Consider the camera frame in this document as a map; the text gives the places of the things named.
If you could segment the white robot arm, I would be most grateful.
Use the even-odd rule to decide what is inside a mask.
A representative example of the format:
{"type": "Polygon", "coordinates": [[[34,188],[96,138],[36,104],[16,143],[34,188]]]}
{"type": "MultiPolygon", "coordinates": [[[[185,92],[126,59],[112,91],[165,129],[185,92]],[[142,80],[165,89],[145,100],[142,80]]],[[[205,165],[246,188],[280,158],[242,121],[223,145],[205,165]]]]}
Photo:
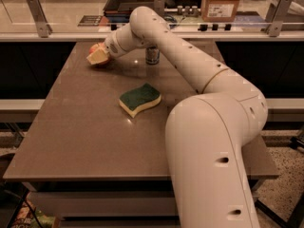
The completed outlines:
{"type": "Polygon", "coordinates": [[[172,33],[152,9],[138,7],[128,24],[91,47],[105,64],[154,46],[195,90],[170,112],[165,147],[181,228],[260,228],[241,148],[262,130],[261,91],[225,64],[172,33]]]}

